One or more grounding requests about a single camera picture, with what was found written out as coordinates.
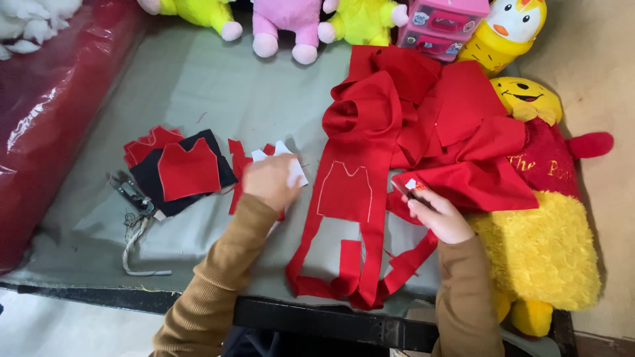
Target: brown sleeve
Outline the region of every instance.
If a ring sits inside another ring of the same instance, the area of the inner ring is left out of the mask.
[[[241,196],[227,230],[194,268],[194,278],[165,315],[152,339],[151,356],[220,355],[237,293],[247,286],[251,263],[276,219],[277,213],[256,197]]]
[[[439,340],[433,357],[504,356],[485,250],[478,237],[439,241],[441,288],[436,314]]]

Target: red plastic sheet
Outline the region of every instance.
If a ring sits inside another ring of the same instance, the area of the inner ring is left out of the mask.
[[[20,263],[144,16],[134,0],[84,0],[41,50],[0,62],[0,273]]]

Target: hand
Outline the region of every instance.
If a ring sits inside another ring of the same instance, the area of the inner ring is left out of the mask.
[[[474,231],[465,218],[446,198],[429,189],[413,191],[413,193],[416,197],[430,202],[436,212],[415,199],[408,201],[408,198],[403,196],[401,200],[408,204],[410,217],[419,219],[424,226],[432,229],[441,241],[457,244],[474,237]]]
[[[256,196],[276,212],[284,210],[302,188],[302,176],[296,178],[294,187],[287,184],[293,159],[293,154],[282,154],[250,164],[243,176],[243,192]]]

